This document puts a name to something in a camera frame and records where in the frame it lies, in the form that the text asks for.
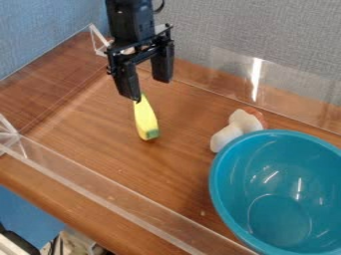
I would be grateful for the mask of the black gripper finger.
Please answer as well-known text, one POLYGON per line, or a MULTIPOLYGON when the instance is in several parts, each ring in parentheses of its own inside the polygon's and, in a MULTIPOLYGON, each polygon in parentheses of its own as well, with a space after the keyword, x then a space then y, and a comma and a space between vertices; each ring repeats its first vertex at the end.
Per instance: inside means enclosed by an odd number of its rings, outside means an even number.
POLYGON ((159 82, 168 83, 172 78, 173 43, 167 42, 151 58, 152 76, 159 82))
POLYGON ((113 80, 119 94, 139 102, 141 100, 141 92, 136 65, 131 62, 120 63, 113 71, 113 80))

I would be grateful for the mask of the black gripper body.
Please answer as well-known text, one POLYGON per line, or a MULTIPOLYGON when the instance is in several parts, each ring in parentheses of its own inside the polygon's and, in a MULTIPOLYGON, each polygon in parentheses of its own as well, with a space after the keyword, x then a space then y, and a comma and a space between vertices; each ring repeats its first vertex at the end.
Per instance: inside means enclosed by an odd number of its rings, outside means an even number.
POLYGON ((169 23, 157 25, 155 16, 165 7, 161 0, 157 7, 153 0, 105 0, 109 33, 115 41, 108 47, 109 71, 117 65, 131 62, 135 65, 149 61, 160 46, 172 42, 169 23))

